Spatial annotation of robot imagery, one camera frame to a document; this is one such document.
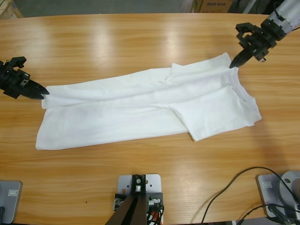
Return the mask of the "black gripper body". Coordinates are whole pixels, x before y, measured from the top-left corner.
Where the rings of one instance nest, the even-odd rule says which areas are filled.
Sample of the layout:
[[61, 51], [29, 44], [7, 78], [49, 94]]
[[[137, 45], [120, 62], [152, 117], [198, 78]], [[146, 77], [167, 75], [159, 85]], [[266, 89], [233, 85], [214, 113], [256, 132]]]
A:
[[17, 99], [20, 95], [28, 97], [25, 87], [30, 81], [30, 75], [20, 70], [25, 61], [0, 62], [0, 89], [5, 95]]
[[251, 33], [245, 37], [247, 60], [254, 57], [258, 61], [265, 61], [269, 49], [285, 37], [282, 26], [277, 25], [274, 20], [264, 20], [260, 27], [249, 23], [246, 32]]

